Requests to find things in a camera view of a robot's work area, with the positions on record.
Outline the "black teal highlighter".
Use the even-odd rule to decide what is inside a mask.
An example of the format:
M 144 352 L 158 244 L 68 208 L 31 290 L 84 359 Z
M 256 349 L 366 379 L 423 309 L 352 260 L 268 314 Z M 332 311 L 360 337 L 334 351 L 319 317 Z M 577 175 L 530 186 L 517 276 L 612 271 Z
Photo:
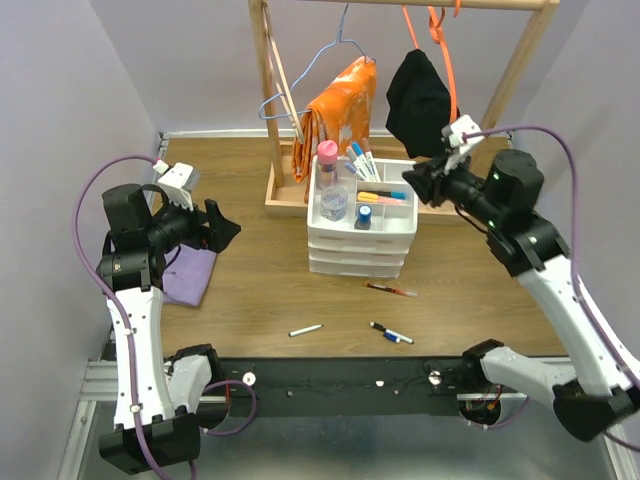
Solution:
M 374 193 L 375 195 L 378 195 L 379 197 L 393 198 L 393 199 L 396 199 L 396 200 L 406 200 L 406 194 L 402 193 L 402 192 L 378 191 L 378 192 L 371 192 L 371 193 Z

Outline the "yellow pink highlighter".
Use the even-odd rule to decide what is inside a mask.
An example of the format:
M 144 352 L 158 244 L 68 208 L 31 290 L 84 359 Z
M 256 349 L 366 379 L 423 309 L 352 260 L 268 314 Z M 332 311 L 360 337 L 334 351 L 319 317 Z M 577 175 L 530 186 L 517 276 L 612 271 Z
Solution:
M 392 197 L 387 197 L 383 195 L 379 195 L 372 192 L 358 192 L 356 195 L 356 199 L 358 202 L 362 203 L 375 203 L 375 204 L 385 204 L 385 205 L 406 205 L 406 201 L 403 199 L 396 199 Z

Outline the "blue lid small jar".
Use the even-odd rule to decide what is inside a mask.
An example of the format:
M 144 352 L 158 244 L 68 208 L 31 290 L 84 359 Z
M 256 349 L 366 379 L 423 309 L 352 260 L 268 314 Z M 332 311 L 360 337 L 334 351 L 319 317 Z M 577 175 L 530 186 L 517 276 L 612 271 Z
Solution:
M 356 210 L 354 228 L 356 230 L 370 230 L 372 227 L 372 208 L 370 205 L 360 205 Z

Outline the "blue cap white marker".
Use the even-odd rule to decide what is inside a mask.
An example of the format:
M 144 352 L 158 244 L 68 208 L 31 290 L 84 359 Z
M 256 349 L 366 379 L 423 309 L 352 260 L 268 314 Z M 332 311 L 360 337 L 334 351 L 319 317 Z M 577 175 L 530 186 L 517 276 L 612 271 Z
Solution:
M 351 148 L 353 149 L 354 153 L 356 154 L 357 157 L 357 161 L 360 164 L 360 168 L 364 173 L 364 176 L 369 180 L 369 181 L 373 181 L 375 182 L 377 180 L 376 175 L 374 170 L 372 169 L 372 167 L 370 166 L 369 160 L 367 159 L 367 157 L 365 156 L 364 152 L 362 151 L 361 147 L 359 146 L 359 144 L 357 142 L 353 142 L 351 144 Z

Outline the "lavender cap white marker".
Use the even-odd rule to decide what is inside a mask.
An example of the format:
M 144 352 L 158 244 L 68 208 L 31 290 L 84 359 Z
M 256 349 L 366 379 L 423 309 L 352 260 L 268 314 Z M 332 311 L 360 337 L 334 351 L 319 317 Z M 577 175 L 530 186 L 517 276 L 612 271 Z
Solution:
M 355 175 L 359 180 L 361 181 L 367 180 L 367 177 L 363 175 L 353 163 L 347 161 L 344 163 L 344 167 L 349 173 Z

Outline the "clear paperclip jar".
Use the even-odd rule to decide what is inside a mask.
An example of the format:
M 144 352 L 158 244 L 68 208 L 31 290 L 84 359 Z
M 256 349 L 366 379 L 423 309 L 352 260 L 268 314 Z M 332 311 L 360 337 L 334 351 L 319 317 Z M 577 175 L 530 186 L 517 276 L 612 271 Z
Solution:
M 344 218 L 349 200 L 348 192 L 341 186 L 326 187 L 320 195 L 320 215 L 337 222 Z

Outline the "pink lid pen tube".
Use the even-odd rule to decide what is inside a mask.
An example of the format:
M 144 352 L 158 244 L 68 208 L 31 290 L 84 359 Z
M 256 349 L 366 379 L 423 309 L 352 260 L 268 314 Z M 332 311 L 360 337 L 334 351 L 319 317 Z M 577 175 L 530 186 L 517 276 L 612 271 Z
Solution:
M 317 148 L 316 182 L 320 189 L 332 187 L 337 182 L 338 145 L 325 140 Z

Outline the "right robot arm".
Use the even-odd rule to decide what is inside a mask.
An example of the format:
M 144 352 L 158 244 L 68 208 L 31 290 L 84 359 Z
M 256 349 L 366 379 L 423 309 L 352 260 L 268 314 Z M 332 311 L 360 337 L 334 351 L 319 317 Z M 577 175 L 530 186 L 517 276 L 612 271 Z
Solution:
M 571 277 L 569 247 L 534 209 L 544 183 L 535 159 L 520 150 L 502 150 L 486 179 L 464 163 L 453 168 L 446 163 L 446 157 L 436 157 L 411 173 L 426 184 L 422 201 L 449 201 L 486 226 L 491 253 L 538 303 L 572 364 L 569 370 L 557 369 L 487 340 L 464 352 L 462 384 L 474 392 L 491 384 L 519 391 L 551 409 L 583 442 L 636 413 L 639 389 L 606 351 L 582 308 L 586 294 Z

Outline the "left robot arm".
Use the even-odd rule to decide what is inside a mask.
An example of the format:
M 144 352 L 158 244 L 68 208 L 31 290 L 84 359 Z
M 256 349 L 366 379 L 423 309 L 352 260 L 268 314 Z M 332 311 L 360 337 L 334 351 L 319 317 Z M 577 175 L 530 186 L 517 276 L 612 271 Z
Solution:
M 224 251 L 238 235 L 217 203 L 199 208 L 192 200 L 199 174 L 177 163 L 155 166 L 154 184 L 123 184 L 105 191 L 109 224 L 96 269 L 107 297 L 116 343 L 118 400 L 114 431 L 99 440 L 103 459 L 135 475 L 159 478 L 167 467 L 185 463 L 191 471 L 200 454 L 203 426 L 197 418 L 202 395 L 245 390 L 249 413 L 257 410 L 253 387 L 228 378 L 209 344 L 178 351 L 166 366 L 161 346 L 163 274 L 166 254 L 182 246 Z

